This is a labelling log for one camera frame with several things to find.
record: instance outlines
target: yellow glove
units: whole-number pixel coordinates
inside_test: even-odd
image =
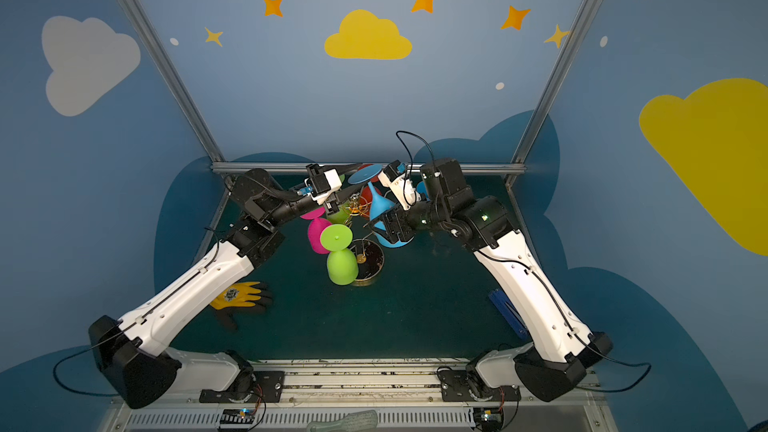
[[[239,282],[232,284],[210,303],[215,309],[216,318],[231,330],[237,330],[237,322],[232,317],[234,312],[263,314],[272,305],[272,293],[264,282]]]

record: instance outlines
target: blue object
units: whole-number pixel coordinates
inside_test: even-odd
[[[354,186],[355,184],[362,184],[366,180],[370,180],[371,178],[374,178],[381,173],[382,165],[381,164],[373,164],[372,166],[363,167],[357,172],[352,174],[352,177],[347,179],[347,181]]]
[[[507,321],[510,327],[512,327],[512,330],[518,337],[524,341],[531,339],[531,335],[528,333],[528,329],[525,327],[523,319],[520,317],[517,309],[514,308],[509,297],[507,297],[503,290],[497,288],[496,290],[491,291],[491,293],[488,294],[488,298],[491,299],[491,302],[493,302],[498,311],[502,313],[504,320]]]
[[[372,197],[372,199],[371,199],[371,211],[370,211],[370,219],[371,220],[373,220],[374,218],[380,216],[381,214],[383,214],[384,212],[388,211],[390,208],[395,206],[395,203],[392,202],[391,200],[389,200],[388,198],[381,197],[379,195],[379,193],[376,192],[376,190],[374,190],[373,184],[371,184],[370,182],[368,182],[368,188],[371,189],[371,197]],[[373,227],[378,228],[379,230],[386,230],[386,227],[384,226],[384,224],[382,224],[380,222],[378,224],[374,225]],[[379,239],[379,244],[381,244],[382,246],[387,247],[387,248],[402,247],[403,245],[405,245],[408,242],[410,242],[410,241],[408,241],[408,242],[398,241],[398,242],[395,242],[394,244],[390,244],[387,239],[385,239],[384,237],[382,237],[379,234],[376,234],[376,238]]]
[[[418,185],[416,186],[416,191],[419,194],[424,194],[424,196],[427,197],[427,200],[429,200],[429,194],[427,193],[427,186],[424,183],[424,181],[421,181],[418,183]]]

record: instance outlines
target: green table surface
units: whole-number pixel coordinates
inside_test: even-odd
[[[296,178],[280,178],[293,185]],[[475,196],[496,196],[508,211],[502,178],[469,177]],[[218,230],[240,211],[227,205]],[[355,218],[355,238],[366,233]],[[499,288],[491,273],[444,232],[421,232],[401,248],[384,249],[384,267],[366,287],[328,279],[326,256],[306,236],[309,221],[286,224],[283,245],[240,282],[267,282],[274,305],[264,315],[236,314],[238,330],[225,330],[206,307],[172,343],[180,350],[232,349],[249,360],[317,358],[474,358],[514,334],[488,299]]]

